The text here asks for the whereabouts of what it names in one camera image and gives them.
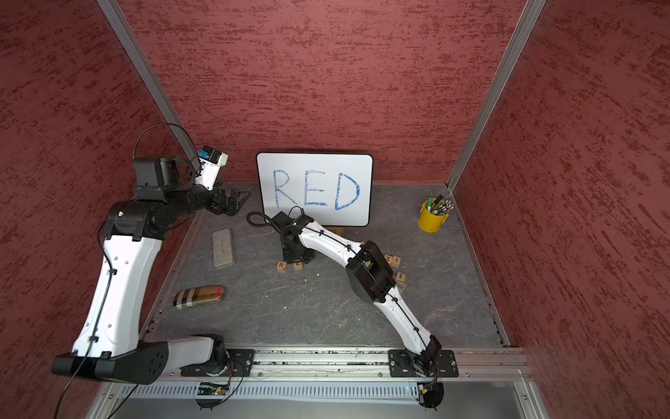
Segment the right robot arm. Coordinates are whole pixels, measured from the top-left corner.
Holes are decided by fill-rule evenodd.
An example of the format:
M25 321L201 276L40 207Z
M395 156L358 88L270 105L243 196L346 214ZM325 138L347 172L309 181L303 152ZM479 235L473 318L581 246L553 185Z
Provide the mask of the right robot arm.
M376 306L401 337L415 373L425 377L438 375L441 343L403 299L394 271L375 242L340 237L305 214L290 218L279 212L270 225L279 233L289 262L307 264L319 253L342 266L353 292Z

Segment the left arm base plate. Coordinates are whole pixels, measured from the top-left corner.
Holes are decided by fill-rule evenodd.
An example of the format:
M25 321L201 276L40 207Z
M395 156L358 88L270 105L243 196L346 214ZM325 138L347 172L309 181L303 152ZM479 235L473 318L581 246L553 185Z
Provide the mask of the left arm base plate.
M183 377L249 377L255 359L253 349L229 349L222 366L191 365L180 369Z

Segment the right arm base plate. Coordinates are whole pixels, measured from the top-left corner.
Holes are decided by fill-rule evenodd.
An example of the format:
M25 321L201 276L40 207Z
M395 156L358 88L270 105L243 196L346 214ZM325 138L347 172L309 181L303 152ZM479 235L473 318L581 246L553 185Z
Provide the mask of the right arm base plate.
M405 349L392 349L387 352L390 375L394 378L456 378L459 370L455 353L451 350L442 350L438 355L422 359L413 356Z

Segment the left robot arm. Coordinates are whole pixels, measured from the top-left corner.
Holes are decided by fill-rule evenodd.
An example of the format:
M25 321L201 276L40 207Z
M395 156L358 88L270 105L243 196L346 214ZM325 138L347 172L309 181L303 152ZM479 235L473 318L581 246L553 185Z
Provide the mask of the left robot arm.
M113 205L101 226L97 243L103 260L92 304L71 351L55 357L54 375L148 385L166 370L232 371L220 335L160 342L140 337L149 276L173 224L198 211L234 215L241 207L237 193L216 188L227 155L203 148L196 157L199 164L186 168L187 182L179 156L134 159L134 197Z

